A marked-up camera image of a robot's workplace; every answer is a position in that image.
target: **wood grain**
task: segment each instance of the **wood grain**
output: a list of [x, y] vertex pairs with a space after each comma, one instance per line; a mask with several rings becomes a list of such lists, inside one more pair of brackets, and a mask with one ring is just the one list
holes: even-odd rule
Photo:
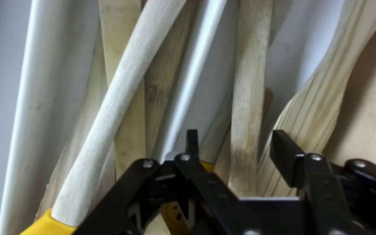
[[376, 32], [352, 70], [323, 154], [338, 164], [350, 158], [376, 163]]
[[[306, 86], [287, 103], [274, 129], [286, 130], [305, 151], [321, 151], [334, 129], [351, 69], [374, 30], [376, 1], [344, 1], [326, 56]], [[256, 194], [291, 194], [269, 158], [269, 145], [258, 165]]]
[[[113, 77], [113, 71], [134, 28], [141, 8], [141, 1], [134, 0], [99, 0], [108, 82], [111, 82]], [[133, 160], [146, 156], [145, 135], [145, 90], [142, 81], [115, 135], [117, 179]]]
[[104, 73], [104, 60], [103, 60], [103, 47], [100, 40], [100, 34], [96, 40], [96, 45], [92, 56], [91, 73], [86, 85], [85, 98], [82, 108], [79, 111], [75, 126], [68, 142], [65, 143], [56, 167], [49, 177], [49, 181], [45, 186], [44, 196], [40, 201], [36, 216], [43, 215], [49, 207], [53, 206], [58, 190], [68, 176], [69, 169], [71, 168], [75, 156], [79, 152], [79, 149], [88, 133], [88, 129], [95, 118], [95, 115], [99, 109], [102, 99], [107, 91], [107, 79]]
[[77, 226], [85, 218], [112, 138], [182, 5], [182, 0], [146, 2], [87, 138], [60, 189], [52, 210], [55, 219]]
[[256, 156], [271, 11], [271, 0], [240, 0], [228, 179], [228, 186], [237, 196], [252, 196], [253, 186], [249, 181], [257, 180]]
[[[273, 99], [273, 92], [270, 88], [265, 88], [265, 99], [263, 99], [263, 116], [267, 113], [267, 109], [270, 107]], [[210, 164], [212, 165], [214, 172], [227, 184], [228, 182], [228, 177], [229, 177], [229, 121], [231, 121], [231, 104], [227, 105], [222, 105], [218, 115], [224, 116], [224, 112], [228, 112], [228, 126], [226, 129], [226, 132], [223, 133], [222, 130], [214, 130], [214, 128], [224, 128], [226, 124], [223, 124], [223, 118], [215, 116], [216, 120], [214, 120], [214, 122], [211, 124], [206, 137], [203, 138], [203, 143], [202, 143], [202, 149], [199, 149], [199, 156], [202, 160], [210, 162]], [[215, 143], [206, 143], [207, 138], [216, 138], [219, 141], [219, 138], [223, 138], [223, 143], [220, 145], [220, 147], [216, 150], [216, 158], [212, 158], [211, 154], [206, 155], [206, 152], [214, 152], [214, 147], [216, 147]]]
[[202, 165], [212, 169], [214, 163], [226, 139], [226, 134], [231, 122], [232, 94], [228, 94], [224, 102], [218, 108], [211, 125], [209, 126], [199, 145], [199, 159]]
[[186, 1], [145, 74], [146, 149], [151, 156], [198, 1]]

